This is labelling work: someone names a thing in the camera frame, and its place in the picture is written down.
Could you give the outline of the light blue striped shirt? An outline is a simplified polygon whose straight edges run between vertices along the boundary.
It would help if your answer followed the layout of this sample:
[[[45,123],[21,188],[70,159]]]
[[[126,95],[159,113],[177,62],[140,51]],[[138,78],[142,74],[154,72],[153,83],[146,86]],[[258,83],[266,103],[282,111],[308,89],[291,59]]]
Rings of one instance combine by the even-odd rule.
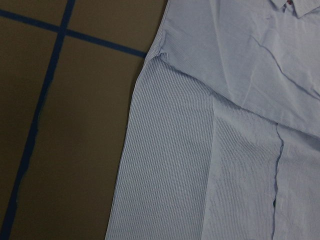
[[[105,237],[319,239],[319,1],[167,2]]]

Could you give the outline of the brown paper table mat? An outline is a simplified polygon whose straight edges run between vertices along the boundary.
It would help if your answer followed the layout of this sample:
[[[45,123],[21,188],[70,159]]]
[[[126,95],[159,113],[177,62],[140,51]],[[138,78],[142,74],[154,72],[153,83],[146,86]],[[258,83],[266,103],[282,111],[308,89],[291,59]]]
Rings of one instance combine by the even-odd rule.
[[[0,3],[0,237],[102,240],[165,0]]]

